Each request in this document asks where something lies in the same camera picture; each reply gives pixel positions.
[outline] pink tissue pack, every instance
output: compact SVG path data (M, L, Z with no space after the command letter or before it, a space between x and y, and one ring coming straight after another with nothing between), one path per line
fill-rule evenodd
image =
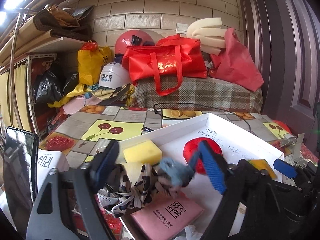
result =
M197 203L182 193L176 198L163 194L131 216L150 240L168 240L190 225L203 212Z

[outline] yellow plastic bag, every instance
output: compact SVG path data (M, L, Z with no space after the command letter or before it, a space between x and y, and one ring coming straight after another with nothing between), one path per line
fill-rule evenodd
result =
M79 83L92 86L99 81L101 67L111 62L109 47L100 47L96 51L79 50Z
M61 107L68 103L73 97L84 95L88 91L91 90L87 88L86 85L79 83L73 91L66 94L63 98L60 99L60 101L53 102L53 104L48 103L47 105L49 107Z

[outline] white helmet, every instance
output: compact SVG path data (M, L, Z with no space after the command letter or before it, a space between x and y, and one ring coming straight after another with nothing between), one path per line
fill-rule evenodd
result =
M120 63L110 62L103 67L100 74L100 87L116 89L129 83L132 83L129 71L124 69Z

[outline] phone screen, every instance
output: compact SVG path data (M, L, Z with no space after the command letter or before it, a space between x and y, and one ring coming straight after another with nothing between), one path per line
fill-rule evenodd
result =
M36 135L8 127L4 143L4 188L9 210L18 233L26 237L28 221L36 197Z

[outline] gold text on red bag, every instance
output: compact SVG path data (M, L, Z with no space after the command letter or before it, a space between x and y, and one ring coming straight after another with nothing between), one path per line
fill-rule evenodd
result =
M159 73L166 72L167 68L177 67L177 62L174 60L173 63L167 61L166 63L158 62L158 69L160 70Z

